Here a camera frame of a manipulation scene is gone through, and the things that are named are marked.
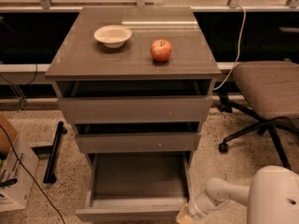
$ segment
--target bowl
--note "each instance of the bowl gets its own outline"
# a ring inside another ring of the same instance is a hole
[[[132,35],[132,31],[121,25],[103,26],[96,30],[94,38],[111,49],[120,48]]]

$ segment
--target apple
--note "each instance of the apple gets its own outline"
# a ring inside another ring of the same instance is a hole
[[[165,39],[157,39],[150,46],[150,54],[154,60],[163,63],[166,62],[172,52],[172,45]]]

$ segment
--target chair seat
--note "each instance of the chair seat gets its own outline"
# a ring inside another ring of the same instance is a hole
[[[263,119],[299,118],[299,64],[245,62],[233,70],[236,86]]]

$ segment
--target white box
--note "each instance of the white box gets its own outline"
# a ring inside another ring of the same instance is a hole
[[[39,158],[34,151],[21,138],[21,133],[14,142],[14,148],[25,168],[36,175]],[[7,159],[0,171],[0,182],[17,178],[16,184],[0,188],[0,212],[26,208],[33,179],[18,162],[12,149],[8,152]]]

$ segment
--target white robotic arm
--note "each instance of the white robotic arm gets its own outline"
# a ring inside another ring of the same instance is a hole
[[[206,182],[206,189],[178,215],[179,224],[192,224],[209,212],[240,203],[248,208],[248,224],[299,223],[299,175],[267,166],[253,177],[250,187],[229,184],[219,178]]]

